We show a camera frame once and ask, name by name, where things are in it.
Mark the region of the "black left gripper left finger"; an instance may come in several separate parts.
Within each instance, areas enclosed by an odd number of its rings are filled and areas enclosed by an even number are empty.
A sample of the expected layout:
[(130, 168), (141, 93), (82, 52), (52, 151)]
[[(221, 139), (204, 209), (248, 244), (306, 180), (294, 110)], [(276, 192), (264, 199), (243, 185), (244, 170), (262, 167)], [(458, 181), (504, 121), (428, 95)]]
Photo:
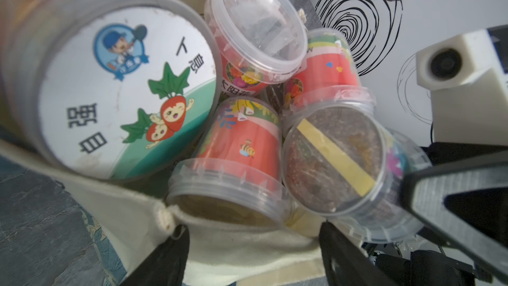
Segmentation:
[(182, 285), (189, 248), (189, 229), (179, 225), (120, 285)]

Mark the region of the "clear lid red seed jar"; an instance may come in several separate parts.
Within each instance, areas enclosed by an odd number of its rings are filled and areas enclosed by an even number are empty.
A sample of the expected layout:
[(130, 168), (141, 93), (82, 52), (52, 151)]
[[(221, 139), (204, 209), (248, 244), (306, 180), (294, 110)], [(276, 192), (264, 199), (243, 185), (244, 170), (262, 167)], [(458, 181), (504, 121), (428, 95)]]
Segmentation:
[(205, 20), (222, 57), (222, 93), (256, 95), (299, 70), (307, 30), (289, 0), (206, 0)]

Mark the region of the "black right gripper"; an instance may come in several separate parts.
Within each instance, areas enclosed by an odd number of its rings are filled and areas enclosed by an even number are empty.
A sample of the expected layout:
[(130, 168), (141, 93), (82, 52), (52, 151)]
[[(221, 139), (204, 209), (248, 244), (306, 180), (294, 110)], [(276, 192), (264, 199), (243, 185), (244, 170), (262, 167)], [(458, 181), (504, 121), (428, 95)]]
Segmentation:
[(430, 151), (435, 165), (404, 177), (400, 203), (425, 225), (422, 237), (473, 262), (414, 251), (409, 260), (381, 256), (377, 267), (398, 285), (506, 282), (507, 147), (438, 142)]

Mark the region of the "large radish label seed jar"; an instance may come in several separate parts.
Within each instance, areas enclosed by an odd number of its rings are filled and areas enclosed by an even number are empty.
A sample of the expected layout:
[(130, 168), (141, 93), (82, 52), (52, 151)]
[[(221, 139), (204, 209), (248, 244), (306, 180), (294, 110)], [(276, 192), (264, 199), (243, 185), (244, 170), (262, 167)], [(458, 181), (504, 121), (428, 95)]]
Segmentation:
[(218, 47), (180, 0), (1, 0), (1, 99), (52, 165), (128, 181), (169, 165), (218, 98)]

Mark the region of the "red bee label seed jar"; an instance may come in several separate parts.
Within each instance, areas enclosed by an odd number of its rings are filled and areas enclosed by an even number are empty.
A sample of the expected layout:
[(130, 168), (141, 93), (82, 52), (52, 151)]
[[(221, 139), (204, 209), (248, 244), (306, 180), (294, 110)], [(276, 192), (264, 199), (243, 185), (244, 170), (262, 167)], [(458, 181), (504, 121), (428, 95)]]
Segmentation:
[(211, 221), (282, 226), (293, 207), (281, 180), (281, 149), (274, 108), (254, 97), (226, 99), (194, 156), (174, 169), (168, 201)]

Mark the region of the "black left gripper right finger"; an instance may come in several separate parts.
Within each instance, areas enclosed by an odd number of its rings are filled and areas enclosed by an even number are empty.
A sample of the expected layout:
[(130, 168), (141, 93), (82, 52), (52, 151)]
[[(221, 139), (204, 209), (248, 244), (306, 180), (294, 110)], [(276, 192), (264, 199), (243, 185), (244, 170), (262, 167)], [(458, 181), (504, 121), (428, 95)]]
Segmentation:
[(329, 285), (394, 285), (334, 224), (323, 222), (319, 243)]

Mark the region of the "cream canvas bag blue handles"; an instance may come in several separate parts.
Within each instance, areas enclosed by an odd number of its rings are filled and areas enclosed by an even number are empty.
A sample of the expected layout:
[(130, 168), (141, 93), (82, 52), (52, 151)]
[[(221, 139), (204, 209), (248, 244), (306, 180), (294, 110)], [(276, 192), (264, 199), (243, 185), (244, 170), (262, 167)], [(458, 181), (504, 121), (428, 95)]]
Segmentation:
[[(194, 9), (210, 29), (205, 20), (206, 0), (180, 1)], [(299, 209), (291, 196), (292, 215), (284, 225), (277, 227), (211, 221), (190, 215), (168, 201), (169, 178), (174, 169), (178, 163), (194, 156), (219, 104), (226, 100), (220, 97), (223, 63), (219, 47), (218, 53), (216, 104), (192, 144), (157, 172), (128, 181), (98, 180), (52, 165), (33, 147), (24, 150), (5, 141), (1, 143), (1, 155), (60, 181), (66, 191), (98, 220), (128, 275), (179, 225), (187, 226), (190, 234), (183, 284), (284, 285), (321, 275), (321, 270), (311, 267), (313, 261), (321, 260), (318, 242), (321, 221)]]

